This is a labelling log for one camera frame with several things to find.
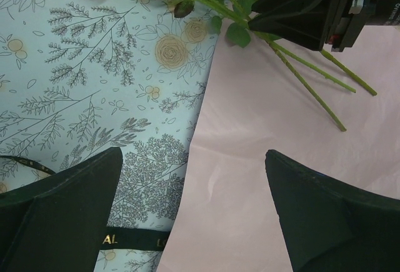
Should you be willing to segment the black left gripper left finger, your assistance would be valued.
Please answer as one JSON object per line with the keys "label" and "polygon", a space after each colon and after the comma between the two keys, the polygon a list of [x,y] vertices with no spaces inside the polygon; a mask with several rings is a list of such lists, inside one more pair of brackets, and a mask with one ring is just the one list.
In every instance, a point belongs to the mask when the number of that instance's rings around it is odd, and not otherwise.
{"label": "black left gripper left finger", "polygon": [[109,148],[1,194],[1,271],[93,271],[122,165]]}

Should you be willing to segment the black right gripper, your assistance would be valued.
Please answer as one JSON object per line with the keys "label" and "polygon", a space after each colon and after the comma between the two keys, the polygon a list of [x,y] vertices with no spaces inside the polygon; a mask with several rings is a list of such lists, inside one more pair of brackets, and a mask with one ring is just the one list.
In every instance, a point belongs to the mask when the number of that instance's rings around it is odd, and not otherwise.
{"label": "black right gripper", "polygon": [[249,28],[286,39],[312,51],[324,44],[342,52],[354,46],[364,26],[399,26],[399,0],[346,0],[331,23],[331,2],[257,0]]}

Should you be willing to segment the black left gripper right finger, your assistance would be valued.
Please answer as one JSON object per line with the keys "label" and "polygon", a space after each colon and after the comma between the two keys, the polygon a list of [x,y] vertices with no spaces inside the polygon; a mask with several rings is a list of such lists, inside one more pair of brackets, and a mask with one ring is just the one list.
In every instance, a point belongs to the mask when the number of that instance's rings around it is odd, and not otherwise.
{"label": "black left gripper right finger", "polygon": [[399,271],[399,200],[276,150],[265,166],[293,271]]}

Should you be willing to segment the black ribbon gold lettering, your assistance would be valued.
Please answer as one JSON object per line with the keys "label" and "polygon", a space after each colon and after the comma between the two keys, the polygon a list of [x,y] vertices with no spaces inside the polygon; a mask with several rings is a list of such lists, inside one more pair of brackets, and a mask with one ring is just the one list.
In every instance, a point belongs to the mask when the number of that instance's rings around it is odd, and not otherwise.
{"label": "black ribbon gold lettering", "polygon": [[[31,159],[3,155],[1,155],[1,159],[15,161],[47,175],[56,174],[55,171]],[[133,249],[141,251],[164,251],[170,234],[170,231],[107,226],[106,237],[102,242],[100,250]]]}

